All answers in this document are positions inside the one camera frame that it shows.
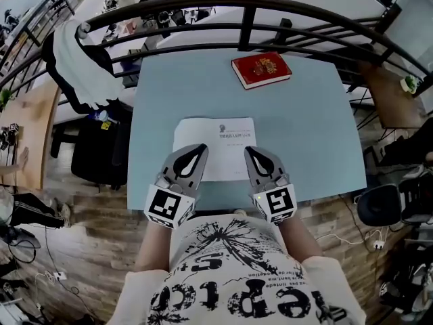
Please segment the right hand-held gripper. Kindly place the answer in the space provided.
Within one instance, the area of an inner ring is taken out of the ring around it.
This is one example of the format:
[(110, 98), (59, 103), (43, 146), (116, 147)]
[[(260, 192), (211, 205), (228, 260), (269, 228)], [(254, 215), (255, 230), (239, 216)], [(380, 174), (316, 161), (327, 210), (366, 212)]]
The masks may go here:
[(247, 146), (244, 158), (253, 188), (269, 182), (252, 195), (253, 205), (265, 221), (277, 225), (293, 217), (298, 209), (294, 185), (282, 177), (286, 172), (279, 157), (264, 148)]

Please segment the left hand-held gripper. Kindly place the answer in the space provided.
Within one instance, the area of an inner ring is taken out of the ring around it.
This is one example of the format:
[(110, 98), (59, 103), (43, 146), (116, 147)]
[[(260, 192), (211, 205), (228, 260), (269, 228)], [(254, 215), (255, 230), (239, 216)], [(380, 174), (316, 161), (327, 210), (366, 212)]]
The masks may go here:
[(150, 221), (177, 229), (193, 215), (207, 158), (206, 144), (188, 145), (167, 156), (145, 200), (144, 213)]

